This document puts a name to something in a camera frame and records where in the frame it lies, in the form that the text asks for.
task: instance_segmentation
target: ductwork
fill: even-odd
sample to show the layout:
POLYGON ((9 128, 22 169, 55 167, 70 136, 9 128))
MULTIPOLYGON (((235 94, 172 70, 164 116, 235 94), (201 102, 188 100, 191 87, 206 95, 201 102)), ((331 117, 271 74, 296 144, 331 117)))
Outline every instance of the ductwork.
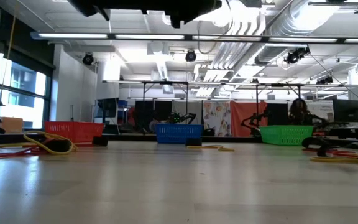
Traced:
MULTIPOLYGON (((307 36, 323 25, 339 9, 336 6, 309 6, 310 0, 294 0, 281 16, 270 26, 265 35, 272 36, 307 36)), ((263 44, 254 44, 252 48, 261 48, 263 44)), ((265 48, 256 56, 255 63, 270 64, 282 54, 286 47, 265 48)))

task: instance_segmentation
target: green basket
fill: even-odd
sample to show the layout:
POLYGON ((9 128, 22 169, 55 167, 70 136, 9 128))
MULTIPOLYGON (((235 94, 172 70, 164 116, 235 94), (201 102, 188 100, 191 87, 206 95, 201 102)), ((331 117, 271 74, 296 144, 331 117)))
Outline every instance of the green basket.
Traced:
POLYGON ((313 126, 275 125, 259 128, 264 143, 279 146, 300 146, 305 138, 313 135, 313 126))

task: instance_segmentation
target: blue basket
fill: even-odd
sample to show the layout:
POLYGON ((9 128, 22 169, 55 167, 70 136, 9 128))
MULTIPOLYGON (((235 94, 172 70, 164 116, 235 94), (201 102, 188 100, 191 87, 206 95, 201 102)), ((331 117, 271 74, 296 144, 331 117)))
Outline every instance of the blue basket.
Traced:
POLYGON ((157 124, 158 143, 185 144, 188 138, 201 138, 202 125, 193 124, 157 124))

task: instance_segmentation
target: ceiling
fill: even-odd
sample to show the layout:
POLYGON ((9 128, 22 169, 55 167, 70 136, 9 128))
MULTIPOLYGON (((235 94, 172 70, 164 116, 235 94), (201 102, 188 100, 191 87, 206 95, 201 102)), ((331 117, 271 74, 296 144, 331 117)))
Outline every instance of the ceiling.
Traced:
MULTIPOLYGON (((274 0, 274 8, 268 8, 264 12, 266 23, 274 18, 290 0, 274 0)), ((151 33, 151 34, 197 34, 198 22, 192 21, 182 25, 181 29, 174 29, 166 25, 162 19, 162 13, 150 11, 143 15, 136 10, 112 10, 111 21, 105 21, 99 14, 91 17, 84 17, 78 13, 73 6, 64 0, 0 0, 0 6, 14 13, 17 10, 17 17, 41 32, 99 32, 99 33, 151 33)), ((340 9, 333 14, 323 25, 319 26, 310 35, 312 36, 344 36, 358 37, 358 14, 353 13, 354 8, 340 9)), ((215 26, 210 21, 204 21, 200 27, 200 34, 222 34, 224 29, 215 26)), ((146 58, 147 41, 110 41, 110 40, 71 40, 64 42, 66 50, 70 47, 84 45, 114 46, 122 55, 125 65, 121 68, 124 78, 134 75, 150 75, 151 70, 156 70, 156 63, 146 58)), ((167 69, 174 71, 192 72, 196 63, 187 63, 184 60, 187 49, 196 49, 198 63, 207 60, 212 61, 219 52, 219 44, 209 55, 201 55, 198 52, 197 42, 169 42, 168 46, 176 53, 175 60, 167 62, 167 69)), ((208 51, 212 48, 212 42, 200 42, 200 50, 208 51)), ((273 65, 266 67, 261 72, 265 81, 284 82, 294 80, 300 82, 307 80, 310 76, 324 72, 325 69, 332 70, 335 77, 345 82, 347 71, 358 62, 358 45, 310 45, 311 54, 306 56, 298 64, 287 69, 282 66, 282 57, 277 57, 273 65)), ((73 52, 82 57, 84 52, 73 52)), ((108 52, 100 53, 97 58, 103 60, 108 57, 108 52)))

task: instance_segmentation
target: red basket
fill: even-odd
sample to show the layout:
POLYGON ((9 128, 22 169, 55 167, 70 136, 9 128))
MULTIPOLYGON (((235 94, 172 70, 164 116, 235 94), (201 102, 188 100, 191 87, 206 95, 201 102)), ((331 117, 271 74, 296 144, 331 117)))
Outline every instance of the red basket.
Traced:
POLYGON ((46 121, 45 132, 57 134, 74 143, 91 142, 94 136, 101 136, 104 124, 76 121, 46 121))

